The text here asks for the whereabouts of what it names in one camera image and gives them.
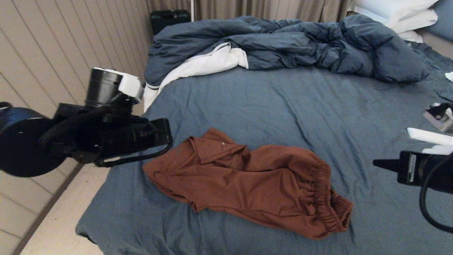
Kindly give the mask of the brown shorts with white print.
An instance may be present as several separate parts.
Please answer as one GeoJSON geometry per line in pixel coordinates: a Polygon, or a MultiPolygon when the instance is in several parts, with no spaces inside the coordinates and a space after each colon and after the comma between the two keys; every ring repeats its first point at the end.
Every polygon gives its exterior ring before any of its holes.
{"type": "Polygon", "coordinates": [[[331,168],[301,147],[250,150],[211,127],[143,166],[165,195],[267,227],[322,239],[347,231],[353,203],[331,186],[331,168]]]}

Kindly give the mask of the white flat paper strip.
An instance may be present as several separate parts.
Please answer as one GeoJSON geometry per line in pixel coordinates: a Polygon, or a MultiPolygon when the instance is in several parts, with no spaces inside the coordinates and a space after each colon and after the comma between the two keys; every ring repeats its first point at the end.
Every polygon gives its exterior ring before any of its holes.
{"type": "Polygon", "coordinates": [[[408,128],[407,132],[409,137],[413,140],[453,147],[453,137],[449,135],[414,128],[408,128]]]}

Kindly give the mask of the dark green suitcase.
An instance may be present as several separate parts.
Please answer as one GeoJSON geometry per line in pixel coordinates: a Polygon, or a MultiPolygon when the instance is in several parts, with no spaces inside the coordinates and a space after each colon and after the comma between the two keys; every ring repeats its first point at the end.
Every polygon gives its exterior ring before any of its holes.
{"type": "Polygon", "coordinates": [[[187,10],[154,10],[149,15],[153,35],[157,35],[165,27],[191,22],[187,10]]]}

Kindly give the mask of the blue bed sheet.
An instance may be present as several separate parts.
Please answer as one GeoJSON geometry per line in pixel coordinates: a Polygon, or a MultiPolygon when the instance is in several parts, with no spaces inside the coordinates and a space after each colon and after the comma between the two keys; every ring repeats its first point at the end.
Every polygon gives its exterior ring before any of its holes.
{"type": "Polygon", "coordinates": [[[312,150],[331,166],[334,189],[354,203],[347,232],[312,240],[221,212],[197,213],[146,180],[143,163],[131,163],[110,170],[76,234],[104,255],[453,255],[453,234],[421,215],[420,189],[372,164],[426,148],[406,129],[434,132],[423,111],[453,100],[445,77],[453,60],[426,45],[412,49],[429,71],[413,85],[313,66],[238,67],[172,82],[145,114],[169,119],[176,146],[212,126],[250,149],[312,150]]]}

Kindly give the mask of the beige mattress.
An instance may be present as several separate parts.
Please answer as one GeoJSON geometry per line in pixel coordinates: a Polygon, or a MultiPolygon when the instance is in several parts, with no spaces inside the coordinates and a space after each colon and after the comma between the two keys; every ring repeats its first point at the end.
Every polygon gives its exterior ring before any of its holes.
{"type": "Polygon", "coordinates": [[[425,44],[440,53],[440,55],[453,60],[453,41],[449,41],[425,30],[419,29],[416,32],[421,35],[425,44]]]}

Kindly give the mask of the small white pillow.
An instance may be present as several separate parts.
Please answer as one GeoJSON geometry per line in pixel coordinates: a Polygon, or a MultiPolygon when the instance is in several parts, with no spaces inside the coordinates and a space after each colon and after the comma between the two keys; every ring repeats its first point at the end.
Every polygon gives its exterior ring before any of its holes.
{"type": "Polygon", "coordinates": [[[424,42],[422,36],[414,30],[398,33],[398,36],[400,36],[400,38],[405,41],[415,42],[419,44],[424,42]]]}

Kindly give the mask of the crumpled dark blue duvet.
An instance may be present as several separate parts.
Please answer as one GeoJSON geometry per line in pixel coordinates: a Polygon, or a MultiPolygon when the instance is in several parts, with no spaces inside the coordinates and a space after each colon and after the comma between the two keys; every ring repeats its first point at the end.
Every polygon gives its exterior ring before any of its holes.
{"type": "Polygon", "coordinates": [[[313,65],[390,83],[415,83],[429,74],[421,57],[395,31],[367,16],[349,16],[338,23],[243,16],[164,28],[149,47],[147,84],[160,86],[184,61],[225,42],[244,50],[250,70],[313,65]]]}

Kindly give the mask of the flat white pillow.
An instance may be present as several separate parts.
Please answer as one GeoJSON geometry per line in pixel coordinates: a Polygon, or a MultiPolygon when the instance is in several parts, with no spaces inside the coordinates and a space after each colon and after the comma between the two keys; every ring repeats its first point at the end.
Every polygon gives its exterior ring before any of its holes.
{"type": "Polygon", "coordinates": [[[434,25],[438,20],[437,13],[434,9],[426,9],[420,11],[412,16],[403,18],[397,22],[389,22],[386,27],[392,29],[397,34],[410,30],[417,30],[420,28],[434,25]]]}

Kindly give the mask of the blue pillow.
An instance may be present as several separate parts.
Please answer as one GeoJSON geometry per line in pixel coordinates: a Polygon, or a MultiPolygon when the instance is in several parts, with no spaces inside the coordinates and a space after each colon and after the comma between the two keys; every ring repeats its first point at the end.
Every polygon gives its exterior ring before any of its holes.
{"type": "Polygon", "coordinates": [[[437,14],[437,22],[424,30],[453,42],[453,0],[439,0],[432,8],[437,14]]]}

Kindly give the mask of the large white pillow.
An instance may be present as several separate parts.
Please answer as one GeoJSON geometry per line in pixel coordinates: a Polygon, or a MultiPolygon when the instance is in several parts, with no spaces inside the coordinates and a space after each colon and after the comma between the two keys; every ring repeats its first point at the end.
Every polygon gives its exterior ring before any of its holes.
{"type": "Polygon", "coordinates": [[[427,10],[439,0],[353,0],[352,11],[388,27],[427,10]]]}

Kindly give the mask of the beige curtain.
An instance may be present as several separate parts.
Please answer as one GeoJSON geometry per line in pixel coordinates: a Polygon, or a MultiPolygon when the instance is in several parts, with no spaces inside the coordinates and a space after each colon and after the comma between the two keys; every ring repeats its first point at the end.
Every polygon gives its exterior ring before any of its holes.
{"type": "MultiPolygon", "coordinates": [[[[145,0],[154,10],[187,10],[190,0],[145,0]]],[[[195,0],[195,21],[254,16],[259,19],[299,19],[338,22],[347,16],[353,0],[195,0]]]]}

